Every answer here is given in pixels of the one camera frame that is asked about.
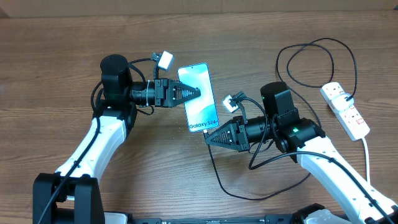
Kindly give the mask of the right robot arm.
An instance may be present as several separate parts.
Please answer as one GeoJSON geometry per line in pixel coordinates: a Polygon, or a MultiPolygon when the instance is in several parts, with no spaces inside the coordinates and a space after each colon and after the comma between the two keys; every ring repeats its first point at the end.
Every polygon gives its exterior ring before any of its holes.
{"type": "Polygon", "coordinates": [[[236,116],[211,134],[206,133],[206,144],[242,152],[252,142],[261,144],[272,139],[281,155],[260,164],[250,162],[251,170],[290,157],[324,186],[351,223],[397,223],[397,204],[345,161],[321,127],[300,118],[286,83],[264,85],[261,96],[263,116],[236,116]]]}

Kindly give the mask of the Samsung Galaxy smartphone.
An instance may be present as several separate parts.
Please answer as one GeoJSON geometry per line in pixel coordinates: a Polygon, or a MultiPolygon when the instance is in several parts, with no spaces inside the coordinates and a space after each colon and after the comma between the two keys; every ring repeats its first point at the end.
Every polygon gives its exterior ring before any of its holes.
{"type": "Polygon", "coordinates": [[[177,74],[180,82],[200,91],[200,96],[184,103],[188,130],[198,132],[218,127],[219,117],[208,64],[180,67],[177,74]]]}

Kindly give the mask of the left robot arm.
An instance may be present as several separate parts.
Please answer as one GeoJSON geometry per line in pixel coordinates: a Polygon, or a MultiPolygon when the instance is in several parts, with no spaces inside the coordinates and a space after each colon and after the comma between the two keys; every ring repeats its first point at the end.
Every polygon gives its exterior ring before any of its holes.
{"type": "Polygon", "coordinates": [[[62,166],[34,180],[33,223],[133,223],[130,214],[104,210],[99,182],[143,107],[173,108],[201,95],[199,88],[159,78],[159,70],[168,70],[173,58],[168,52],[152,54],[154,77],[139,82],[133,81],[131,71],[142,72],[126,57],[102,59],[101,81],[90,96],[91,127],[62,166]]]}

